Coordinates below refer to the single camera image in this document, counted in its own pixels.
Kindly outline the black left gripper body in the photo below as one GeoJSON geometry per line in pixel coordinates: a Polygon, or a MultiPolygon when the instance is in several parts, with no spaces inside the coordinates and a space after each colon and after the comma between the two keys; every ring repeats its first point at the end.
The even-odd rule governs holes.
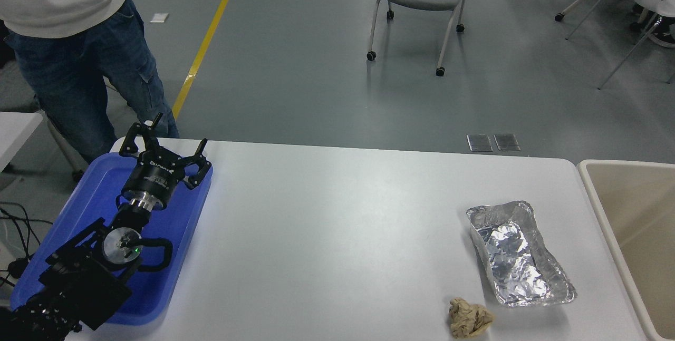
{"type": "Polygon", "coordinates": [[[185,177],[180,160],[181,156],[169,150],[143,151],[121,189],[122,196],[128,201],[141,199],[152,202],[154,210],[165,209],[179,181],[185,177]]]}

